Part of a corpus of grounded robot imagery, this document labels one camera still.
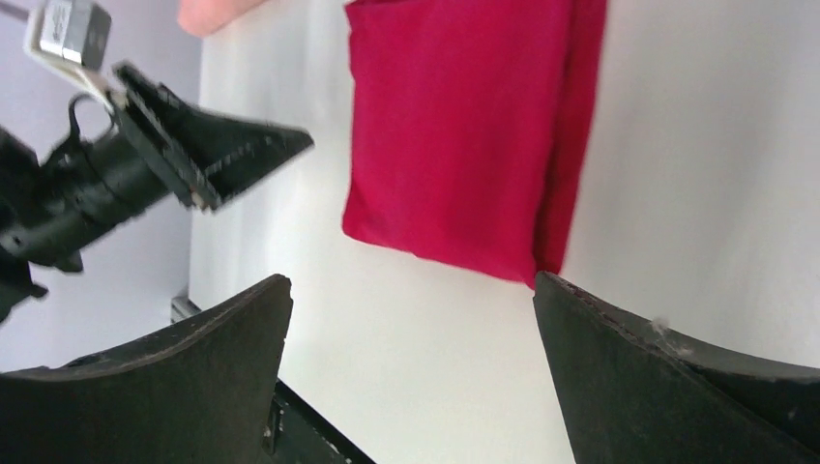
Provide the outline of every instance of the pink towel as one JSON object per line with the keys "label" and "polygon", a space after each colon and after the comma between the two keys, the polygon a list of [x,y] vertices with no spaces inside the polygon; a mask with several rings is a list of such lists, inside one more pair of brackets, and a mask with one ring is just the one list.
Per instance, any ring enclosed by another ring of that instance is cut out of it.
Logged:
{"label": "pink towel", "polygon": [[534,285],[560,271],[606,0],[356,0],[354,239]]}
{"label": "pink towel", "polygon": [[189,34],[207,37],[265,0],[180,0],[177,22]]}

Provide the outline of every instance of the light gray background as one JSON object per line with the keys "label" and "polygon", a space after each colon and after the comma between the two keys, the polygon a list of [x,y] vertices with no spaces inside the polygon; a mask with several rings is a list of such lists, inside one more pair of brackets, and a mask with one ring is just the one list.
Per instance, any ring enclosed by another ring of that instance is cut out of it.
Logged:
{"label": "light gray background", "polygon": [[[346,1],[268,2],[205,41],[203,103],[304,124],[316,148],[195,217],[190,298],[290,277],[279,376],[376,462],[572,462],[529,289],[341,233]],[[685,334],[820,366],[820,2],[609,6],[565,276]]]}
{"label": "light gray background", "polygon": [[[41,4],[11,1],[26,8]],[[106,72],[128,59],[195,102],[200,40],[177,26],[177,2],[98,3],[113,19]],[[0,125],[42,160],[68,130],[66,107],[75,90],[25,57],[24,31],[23,24],[0,16]],[[101,109],[88,105],[82,110],[84,127],[103,128]],[[0,371],[58,366],[167,325],[169,301],[188,282],[189,254],[190,214],[169,198],[85,250],[84,275],[35,270],[34,279],[47,286],[50,295],[18,306],[0,326]]]}

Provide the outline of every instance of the black robotic arm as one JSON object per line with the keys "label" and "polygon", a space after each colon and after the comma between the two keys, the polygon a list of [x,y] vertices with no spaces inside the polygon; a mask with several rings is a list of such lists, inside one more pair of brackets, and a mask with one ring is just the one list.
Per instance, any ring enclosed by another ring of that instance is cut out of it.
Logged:
{"label": "black robotic arm", "polygon": [[217,210],[313,144],[303,130],[202,111],[130,64],[114,73],[125,92],[108,93],[112,125],[97,140],[79,132],[82,95],[69,106],[69,135],[42,165],[0,128],[0,322],[47,293],[30,264],[79,273],[83,248],[168,194]]}

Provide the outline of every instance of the red cloth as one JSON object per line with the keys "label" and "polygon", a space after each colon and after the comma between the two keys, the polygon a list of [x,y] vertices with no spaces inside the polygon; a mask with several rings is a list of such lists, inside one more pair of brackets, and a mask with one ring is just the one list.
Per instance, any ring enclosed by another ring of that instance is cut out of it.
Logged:
{"label": "red cloth", "polygon": [[605,0],[357,0],[350,237],[534,285],[564,261]]}

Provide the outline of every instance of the white table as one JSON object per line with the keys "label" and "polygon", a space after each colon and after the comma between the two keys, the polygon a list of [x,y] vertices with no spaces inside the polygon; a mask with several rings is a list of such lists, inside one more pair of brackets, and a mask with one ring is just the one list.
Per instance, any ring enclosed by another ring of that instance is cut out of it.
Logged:
{"label": "white table", "polygon": [[[342,235],[341,4],[268,3],[206,40],[205,106],[306,127],[316,148],[195,220],[191,299],[289,276],[280,375],[379,463],[572,462],[527,288]],[[820,366],[818,9],[612,0],[567,278]]]}

